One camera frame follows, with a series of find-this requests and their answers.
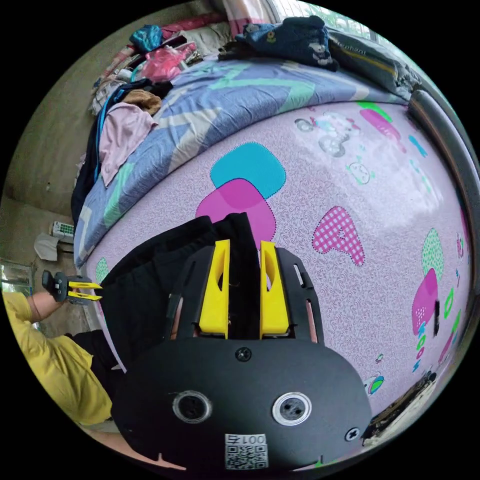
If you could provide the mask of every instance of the blue bag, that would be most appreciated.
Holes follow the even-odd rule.
[[[129,38],[135,48],[147,54],[162,44],[162,29],[158,25],[144,25],[131,34]]]

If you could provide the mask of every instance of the brown cloth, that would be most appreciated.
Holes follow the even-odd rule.
[[[131,90],[122,100],[126,104],[133,104],[140,107],[144,112],[155,115],[162,106],[162,100],[159,96],[145,90]]]

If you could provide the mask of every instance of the pink plastic bag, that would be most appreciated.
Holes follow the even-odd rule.
[[[141,70],[141,76],[152,82],[171,80],[182,71],[180,63],[186,57],[186,51],[178,51],[169,46],[154,50],[146,54],[146,63]]]

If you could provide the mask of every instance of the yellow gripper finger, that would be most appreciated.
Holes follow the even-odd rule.
[[[81,293],[79,291],[69,291],[68,296],[76,297],[78,299],[92,300],[93,302],[97,302],[102,298],[101,296],[98,296],[98,295],[89,295],[88,293]]]
[[[262,241],[260,244],[260,339],[264,336],[285,336],[289,333],[282,275],[275,244]]]
[[[72,289],[101,289],[102,287],[91,281],[69,281],[68,286]]]
[[[230,240],[216,241],[198,325],[203,334],[229,337],[229,272]]]

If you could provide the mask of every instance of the qr code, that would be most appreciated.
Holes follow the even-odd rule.
[[[227,470],[257,470],[269,466],[265,435],[226,435],[225,468]]]

